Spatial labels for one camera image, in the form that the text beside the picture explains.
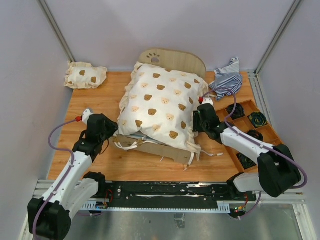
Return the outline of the large bear print cushion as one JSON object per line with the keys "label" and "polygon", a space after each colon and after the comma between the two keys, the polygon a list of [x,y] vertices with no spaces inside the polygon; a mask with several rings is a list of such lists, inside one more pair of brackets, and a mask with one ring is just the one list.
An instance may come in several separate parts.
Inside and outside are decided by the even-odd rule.
{"label": "large bear print cushion", "polygon": [[187,166],[199,159],[193,112],[199,98],[209,91],[203,78],[194,74],[137,62],[125,87],[117,119],[118,133],[138,132],[167,146],[191,153]]}

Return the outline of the wooden striped pet bed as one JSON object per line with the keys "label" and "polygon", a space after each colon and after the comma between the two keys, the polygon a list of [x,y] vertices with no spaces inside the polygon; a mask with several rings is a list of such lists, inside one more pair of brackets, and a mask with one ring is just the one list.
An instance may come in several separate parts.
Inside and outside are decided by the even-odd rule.
{"label": "wooden striped pet bed", "polygon": [[[205,80],[206,66],[196,55],[183,51],[167,50],[164,48],[151,48],[143,52],[137,63],[150,64],[165,69],[196,74]],[[132,135],[114,135],[114,144],[125,151],[136,150],[171,158],[185,167],[191,153],[187,150],[177,149],[156,141],[141,132]]]}

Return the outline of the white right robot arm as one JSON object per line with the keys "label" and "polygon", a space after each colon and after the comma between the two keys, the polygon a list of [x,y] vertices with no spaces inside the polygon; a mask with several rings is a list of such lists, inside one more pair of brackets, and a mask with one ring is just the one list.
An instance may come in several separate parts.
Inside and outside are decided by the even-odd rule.
{"label": "white right robot arm", "polygon": [[303,179],[302,171],[286,145],[260,141],[229,122],[220,121],[210,103],[198,106],[194,116],[195,131],[206,133],[211,140],[235,149],[257,165],[257,173],[241,172],[227,181],[226,193],[230,199],[238,200],[251,191],[265,192],[277,198]]}

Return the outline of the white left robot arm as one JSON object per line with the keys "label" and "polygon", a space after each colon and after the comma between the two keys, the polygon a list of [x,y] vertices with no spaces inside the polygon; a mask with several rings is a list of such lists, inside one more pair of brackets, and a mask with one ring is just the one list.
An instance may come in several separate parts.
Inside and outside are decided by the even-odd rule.
{"label": "white left robot arm", "polygon": [[73,149],[56,147],[48,142],[52,149],[68,152],[70,157],[51,187],[40,198],[33,197],[27,205],[29,232],[36,240],[41,237],[65,239],[73,218],[84,203],[93,196],[101,198],[107,193],[105,176],[87,170],[102,154],[104,143],[116,133],[118,124],[89,108],[71,122],[83,122],[86,129]]}

